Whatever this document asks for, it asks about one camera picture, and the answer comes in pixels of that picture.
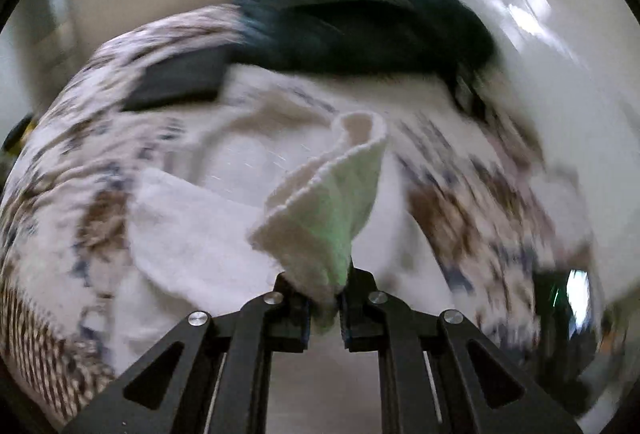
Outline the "white knit sweater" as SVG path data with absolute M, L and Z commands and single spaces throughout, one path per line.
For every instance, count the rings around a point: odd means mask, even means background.
M 358 111 L 338 116 L 332 132 L 331 148 L 285 176 L 261 208 L 157 168 L 140 174 L 127 210 L 132 269 L 114 301 L 116 373 L 187 314 L 234 313 L 279 275 L 332 321 L 378 193 L 387 128 Z

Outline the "floral fleece blanket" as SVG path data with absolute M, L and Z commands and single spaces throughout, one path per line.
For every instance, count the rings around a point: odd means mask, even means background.
M 216 102 L 128 112 L 145 71 L 231 40 L 206 7 L 101 46 L 38 122 L 1 202 L 1 355 L 62 428 L 176 323 L 238 310 L 288 270 L 322 317 L 274 361 L 275 433 L 376 433 L 372 355 L 341 349 L 349 265 L 425 313 L 458 308 L 519 362 L 540 340 L 534 278 L 582 268 L 573 175 L 499 116 L 424 76 L 235 66 Z

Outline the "dark teal garment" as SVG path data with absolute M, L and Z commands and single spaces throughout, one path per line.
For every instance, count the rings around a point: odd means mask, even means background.
M 459 0 L 232 0 L 234 43 L 186 50 L 152 64 L 122 104 L 145 111 L 212 102 L 232 64 L 277 72 L 437 76 L 454 105 L 487 116 L 477 93 L 495 55 L 488 29 Z

